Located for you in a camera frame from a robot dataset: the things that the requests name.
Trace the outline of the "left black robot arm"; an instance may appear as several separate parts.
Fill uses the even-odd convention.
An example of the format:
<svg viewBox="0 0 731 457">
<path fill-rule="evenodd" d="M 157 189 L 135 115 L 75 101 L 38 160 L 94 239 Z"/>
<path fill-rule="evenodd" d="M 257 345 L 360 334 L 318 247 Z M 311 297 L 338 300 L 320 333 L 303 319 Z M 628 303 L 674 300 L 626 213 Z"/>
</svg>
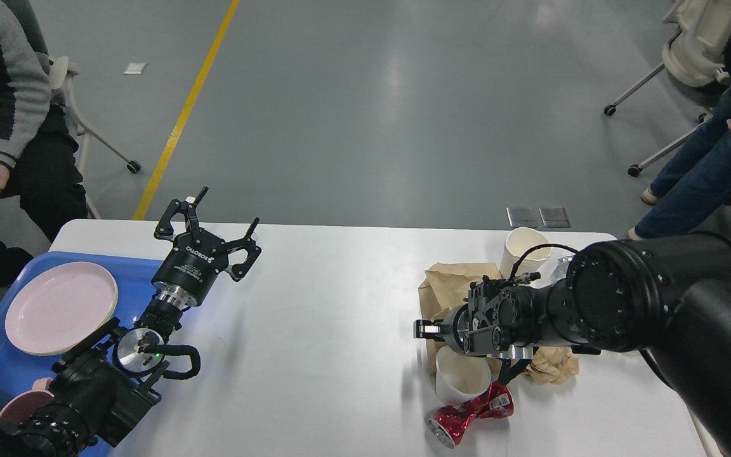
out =
<svg viewBox="0 0 731 457">
<path fill-rule="evenodd" d="M 201 227 L 197 197 L 173 199 L 154 237 L 172 248 L 152 277 L 154 294 L 130 328 L 114 317 L 73 345 L 52 367 L 51 399 L 21 421 L 0 419 L 0 456 L 77 456 L 99 440 L 116 447 L 161 401 L 161 379 L 186 381 L 201 370 L 191 345 L 170 344 L 186 310 L 200 306 L 221 272 L 238 282 L 261 254 L 254 232 L 227 242 Z"/>
</svg>

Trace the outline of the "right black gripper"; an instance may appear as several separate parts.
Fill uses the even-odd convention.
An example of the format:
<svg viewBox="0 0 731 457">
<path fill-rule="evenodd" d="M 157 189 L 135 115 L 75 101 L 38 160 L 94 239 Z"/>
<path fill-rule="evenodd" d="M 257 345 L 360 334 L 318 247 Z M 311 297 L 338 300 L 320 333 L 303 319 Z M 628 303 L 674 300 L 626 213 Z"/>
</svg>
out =
<svg viewBox="0 0 731 457">
<path fill-rule="evenodd" d="M 536 297 L 536 288 L 483 277 L 444 320 L 416 319 L 414 338 L 443 341 L 458 355 L 499 359 L 497 381 L 509 385 L 536 354 Z"/>
</svg>

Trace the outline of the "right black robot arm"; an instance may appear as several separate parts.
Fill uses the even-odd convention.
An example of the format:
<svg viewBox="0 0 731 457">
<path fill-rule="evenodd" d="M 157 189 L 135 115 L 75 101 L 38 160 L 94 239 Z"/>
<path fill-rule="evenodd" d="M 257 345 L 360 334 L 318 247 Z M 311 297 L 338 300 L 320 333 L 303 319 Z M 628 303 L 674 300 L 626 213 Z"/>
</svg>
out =
<svg viewBox="0 0 731 457">
<path fill-rule="evenodd" d="M 731 240 L 714 232 L 597 242 L 574 251 L 565 278 L 539 273 L 470 284 L 444 319 L 418 319 L 415 338 L 458 355 L 500 359 L 479 399 L 497 397 L 546 347 L 584 354 L 638 351 L 731 456 Z"/>
</svg>

